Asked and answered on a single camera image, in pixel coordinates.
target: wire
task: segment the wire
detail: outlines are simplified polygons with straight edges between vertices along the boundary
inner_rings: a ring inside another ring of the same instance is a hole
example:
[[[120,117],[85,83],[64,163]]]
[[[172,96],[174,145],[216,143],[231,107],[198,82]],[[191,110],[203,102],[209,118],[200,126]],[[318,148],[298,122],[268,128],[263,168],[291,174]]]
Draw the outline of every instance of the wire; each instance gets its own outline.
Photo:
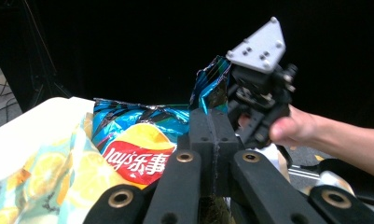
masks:
[[[9,109],[9,107],[12,106],[12,105],[16,105],[16,104],[18,103],[18,102],[14,102],[14,103],[12,103],[12,104],[9,104],[9,102],[10,102],[11,100],[15,100],[15,97],[9,99],[9,100],[7,101],[7,103],[6,103],[6,105],[5,105],[4,107],[0,108],[0,112],[3,111],[3,110],[6,110],[6,122],[5,122],[4,124],[6,124],[6,123],[9,122],[9,114],[8,114],[8,109]]]

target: chip bag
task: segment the chip bag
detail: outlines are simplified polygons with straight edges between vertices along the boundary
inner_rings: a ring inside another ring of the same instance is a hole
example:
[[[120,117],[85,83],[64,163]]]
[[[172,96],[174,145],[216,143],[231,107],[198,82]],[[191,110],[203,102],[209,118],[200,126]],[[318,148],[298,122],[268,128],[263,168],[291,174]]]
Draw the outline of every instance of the chip bag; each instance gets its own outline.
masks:
[[[177,138],[188,132],[189,111],[226,112],[230,62],[217,56],[198,71],[189,104],[140,105],[95,99],[91,140],[105,160],[134,186],[159,179]]]
[[[95,101],[92,142],[105,160],[140,189],[160,178],[178,136],[188,131],[187,105]]]

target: white surface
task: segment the white surface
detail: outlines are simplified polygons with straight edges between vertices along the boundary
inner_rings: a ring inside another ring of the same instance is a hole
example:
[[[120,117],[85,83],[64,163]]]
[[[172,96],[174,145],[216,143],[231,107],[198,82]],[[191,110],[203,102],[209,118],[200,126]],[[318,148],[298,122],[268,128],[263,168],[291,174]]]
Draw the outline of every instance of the white surface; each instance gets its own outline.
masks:
[[[71,136],[93,111],[94,101],[56,97],[25,112],[0,128],[0,179],[20,169],[45,142]]]

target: robotic arm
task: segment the robotic arm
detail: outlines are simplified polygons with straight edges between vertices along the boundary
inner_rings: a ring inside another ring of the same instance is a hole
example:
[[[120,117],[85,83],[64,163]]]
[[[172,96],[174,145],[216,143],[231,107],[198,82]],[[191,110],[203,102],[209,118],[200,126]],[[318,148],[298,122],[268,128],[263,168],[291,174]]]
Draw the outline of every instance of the robotic arm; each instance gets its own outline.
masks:
[[[229,197],[236,223],[374,223],[374,212],[346,190],[319,186],[302,195],[259,150],[247,150],[267,146],[271,124],[289,114],[297,68],[278,65],[284,52],[275,18],[230,50],[229,112],[192,110],[162,177],[143,190],[107,190],[84,223],[198,223],[202,197]],[[242,113],[250,123],[236,136]]]

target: circular hole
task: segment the circular hole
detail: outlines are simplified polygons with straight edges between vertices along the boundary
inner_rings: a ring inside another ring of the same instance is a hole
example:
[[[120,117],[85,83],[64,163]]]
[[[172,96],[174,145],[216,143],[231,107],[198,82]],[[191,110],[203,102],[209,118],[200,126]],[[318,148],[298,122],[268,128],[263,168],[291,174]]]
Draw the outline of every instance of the circular hole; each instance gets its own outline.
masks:
[[[309,220],[301,214],[291,215],[291,221],[295,224],[308,224]]]
[[[259,156],[253,152],[247,152],[243,155],[243,159],[249,162],[257,162],[259,161]]]
[[[167,213],[162,217],[160,223],[161,224],[175,224],[177,223],[177,216],[174,213]]]
[[[120,208],[128,205],[133,200],[133,192],[129,189],[121,189],[111,194],[108,204],[114,208]]]
[[[116,203],[122,203],[122,202],[125,202],[125,200],[127,200],[128,199],[128,196],[126,195],[126,194],[124,194],[124,193],[120,193],[119,195],[116,195],[115,197],[114,197],[114,201],[116,202]]]
[[[256,159],[256,156],[254,155],[246,155],[245,158],[247,158],[248,160],[255,160]]]
[[[182,154],[182,155],[180,155],[180,158],[182,160],[188,160],[190,158],[190,156],[188,154]]]
[[[189,162],[193,160],[193,155],[188,152],[180,153],[177,155],[177,160],[181,162]]]
[[[343,203],[344,200],[337,194],[329,194],[328,195],[330,199],[332,199],[333,201],[337,202],[337,203]]]

